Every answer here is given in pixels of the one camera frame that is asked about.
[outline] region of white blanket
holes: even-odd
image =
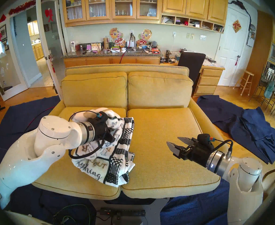
[[[115,141],[104,142],[101,149],[93,155],[82,159],[72,159],[72,163],[82,172],[103,184],[118,187],[129,182],[128,173],[135,164],[132,162],[134,153],[129,152],[129,146],[134,129],[133,118],[121,118],[117,113],[107,108],[91,109],[94,112],[103,111],[108,115],[106,124],[112,129],[111,134]],[[72,116],[74,122],[86,122],[88,118],[94,118],[92,112],[81,112]],[[78,147],[74,154],[81,156],[95,150],[101,144],[101,140]]]

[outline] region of yellow sofa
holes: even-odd
[[[101,200],[115,199],[121,190],[131,198],[164,198],[215,189],[219,176],[194,162],[177,159],[166,145],[170,141],[184,146],[178,136],[191,138],[200,133],[222,140],[192,100],[193,82],[188,72],[186,67],[143,64],[66,68],[61,82],[63,100],[50,115],[69,119],[76,111],[107,107],[121,117],[133,117],[130,151],[135,153],[136,166],[129,173],[129,183],[115,188],[75,168],[66,153],[33,185]]]

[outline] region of bar stool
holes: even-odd
[[[248,74],[247,79],[243,78],[243,76],[244,76],[245,73]],[[249,95],[250,95],[250,90],[251,90],[252,80],[253,80],[254,74],[253,74],[252,72],[248,72],[248,71],[244,71],[244,74],[243,74],[243,75],[241,76],[241,78],[236,82],[235,86],[236,86],[238,83],[240,84],[240,86],[243,86],[243,90],[242,90],[241,96],[243,95],[243,92],[244,92],[245,89],[249,89],[249,93],[248,93],[248,96],[249,96]],[[241,83],[242,83],[242,79],[246,81],[244,85],[241,84]]]

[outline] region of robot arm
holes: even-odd
[[[104,112],[87,122],[68,122],[57,116],[45,116],[38,128],[22,135],[8,149],[0,164],[0,206],[5,208],[11,193],[31,184],[43,175],[69,149],[94,140],[113,142]]]
[[[232,157],[232,140],[223,141],[216,148],[209,134],[199,134],[197,139],[178,137],[188,147],[167,142],[173,155],[179,159],[190,160],[219,175],[230,184],[227,220],[228,224],[243,224],[263,201],[262,165],[252,158]],[[218,149],[231,142],[227,154]]]

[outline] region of office chair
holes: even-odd
[[[205,59],[205,54],[203,53],[196,53],[196,52],[182,52],[178,66],[188,67],[190,73],[188,77],[194,82],[193,84],[193,92],[195,92],[197,81],[199,79],[199,72],[202,67],[203,61]]]

